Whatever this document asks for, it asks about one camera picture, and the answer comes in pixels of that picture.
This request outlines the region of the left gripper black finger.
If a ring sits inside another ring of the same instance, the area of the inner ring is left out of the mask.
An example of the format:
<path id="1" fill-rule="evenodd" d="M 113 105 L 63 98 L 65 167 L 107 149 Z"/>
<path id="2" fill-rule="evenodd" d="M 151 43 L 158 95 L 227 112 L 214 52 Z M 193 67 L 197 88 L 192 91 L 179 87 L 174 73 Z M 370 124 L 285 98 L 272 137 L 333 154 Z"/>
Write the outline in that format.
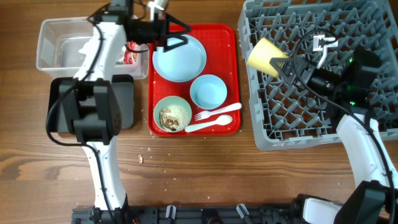
<path id="1" fill-rule="evenodd" d="M 169 30 L 163 30 L 157 34 L 157 46 L 162 47 L 164 52 L 168 52 L 169 50 L 176 49 L 188 43 L 188 39 L 185 37 L 186 34 L 189 34 L 192 30 L 181 30 L 177 32 L 170 32 Z M 178 39 L 177 43 L 172 45 L 168 44 L 169 39 Z"/>
<path id="2" fill-rule="evenodd" d="M 166 21 L 166 27 L 167 27 L 168 32 L 170 32 L 171 25 L 183 27 L 182 32 L 191 32 L 192 31 L 192 28 L 188 24 L 180 21 L 179 19 L 175 18 L 171 14 L 166 13 L 165 21 Z"/>

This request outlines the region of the red snack wrapper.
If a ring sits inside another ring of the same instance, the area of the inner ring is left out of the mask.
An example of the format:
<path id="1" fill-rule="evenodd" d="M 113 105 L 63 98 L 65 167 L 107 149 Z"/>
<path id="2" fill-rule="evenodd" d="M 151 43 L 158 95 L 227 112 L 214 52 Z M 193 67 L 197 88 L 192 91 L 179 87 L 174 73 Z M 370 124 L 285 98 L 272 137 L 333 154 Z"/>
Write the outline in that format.
<path id="1" fill-rule="evenodd" d="M 139 46 L 135 42 L 128 42 L 124 55 L 125 64 L 134 64 L 137 62 L 137 53 Z"/>

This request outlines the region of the yellow plastic cup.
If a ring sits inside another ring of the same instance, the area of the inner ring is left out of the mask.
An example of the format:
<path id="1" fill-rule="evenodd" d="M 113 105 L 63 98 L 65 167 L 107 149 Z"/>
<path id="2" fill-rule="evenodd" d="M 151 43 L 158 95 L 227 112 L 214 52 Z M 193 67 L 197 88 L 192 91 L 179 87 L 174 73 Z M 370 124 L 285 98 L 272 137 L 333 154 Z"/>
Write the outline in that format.
<path id="1" fill-rule="evenodd" d="M 276 47 L 271 41 L 262 38 L 251 51 L 247 60 L 247 65 L 262 73 L 278 78 L 279 73 L 271 65 L 271 59 L 287 57 L 287 54 Z"/>

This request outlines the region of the white napkin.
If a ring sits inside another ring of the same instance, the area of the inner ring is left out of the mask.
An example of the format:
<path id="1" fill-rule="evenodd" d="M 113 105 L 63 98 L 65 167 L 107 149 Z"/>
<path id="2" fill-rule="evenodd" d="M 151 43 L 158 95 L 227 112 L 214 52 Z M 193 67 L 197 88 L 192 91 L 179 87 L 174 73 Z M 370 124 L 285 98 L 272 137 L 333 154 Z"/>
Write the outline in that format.
<path id="1" fill-rule="evenodd" d="M 85 56 L 89 55 L 91 51 L 93 50 L 95 41 L 93 39 L 90 39 L 87 41 L 83 47 L 78 51 L 80 54 L 83 54 Z"/>

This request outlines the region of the light blue bowl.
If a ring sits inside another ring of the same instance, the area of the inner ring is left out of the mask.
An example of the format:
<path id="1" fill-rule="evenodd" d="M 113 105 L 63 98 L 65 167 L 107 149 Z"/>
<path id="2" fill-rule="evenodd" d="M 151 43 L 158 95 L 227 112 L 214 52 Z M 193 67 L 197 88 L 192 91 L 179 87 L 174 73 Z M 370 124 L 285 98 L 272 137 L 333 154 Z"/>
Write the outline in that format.
<path id="1" fill-rule="evenodd" d="M 190 87 L 190 98 L 199 108 L 213 110 L 227 98 L 228 90 L 224 81 L 215 75 L 201 75 Z"/>

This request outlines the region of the green bowl with food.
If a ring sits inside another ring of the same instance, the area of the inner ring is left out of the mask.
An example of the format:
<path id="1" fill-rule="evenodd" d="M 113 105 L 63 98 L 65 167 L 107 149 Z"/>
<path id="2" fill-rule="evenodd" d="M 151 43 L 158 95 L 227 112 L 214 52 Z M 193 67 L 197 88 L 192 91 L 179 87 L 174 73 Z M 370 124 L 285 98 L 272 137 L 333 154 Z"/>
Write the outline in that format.
<path id="1" fill-rule="evenodd" d="M 154 108 L 153 118 L 158 128 L 166 133 L 183 131 L 192 119 L 190 104 L 179 96 L 167 96 Z"/>

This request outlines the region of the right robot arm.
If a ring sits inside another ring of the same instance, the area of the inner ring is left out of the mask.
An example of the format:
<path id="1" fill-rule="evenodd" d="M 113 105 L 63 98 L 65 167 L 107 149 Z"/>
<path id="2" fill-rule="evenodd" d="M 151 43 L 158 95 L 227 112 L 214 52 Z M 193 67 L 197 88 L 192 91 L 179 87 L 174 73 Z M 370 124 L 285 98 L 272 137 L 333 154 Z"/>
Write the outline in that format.
<path id="1" fill-rule="evenodd" d="M 369 100 L 382 66 L 373 52 L 356 49 L 337 75 L 265 42 L 271 75 L 303 88 L 326 103 L 331 125 L 343 143 L 356 184 L 342 205 L 314 196 L 300 196 L 293 217 L 306 223 L 397 223 L 397 169 L 379 132 Z"/>

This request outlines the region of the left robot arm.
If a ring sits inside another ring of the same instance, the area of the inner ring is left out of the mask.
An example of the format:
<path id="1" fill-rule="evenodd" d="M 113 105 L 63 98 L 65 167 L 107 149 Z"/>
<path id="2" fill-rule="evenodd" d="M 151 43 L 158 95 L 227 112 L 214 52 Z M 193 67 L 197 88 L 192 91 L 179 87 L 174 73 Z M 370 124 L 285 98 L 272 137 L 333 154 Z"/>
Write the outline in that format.
<path id="1" fill-rule="evenodd" d="M 93 26 L 86 58 L 73 76 L 60 83 L 45 123 L 47 136 L 56 144 L 50 123 L 62 110 L 75 146 L 82 147 L 95 186 L 95 209 L 114 213 L 126 204 L 119 176 L 116 141 L 122 128 L 121 111 L 111 82 L 122 47 L 133 41 L 153 44 L 165 51 L 187 44 L 191 27 L 166 12 L 168 0 L 149 1 L 149 21 L 133 17 L 134 1 L 111 1 L 87 17 Z"/>

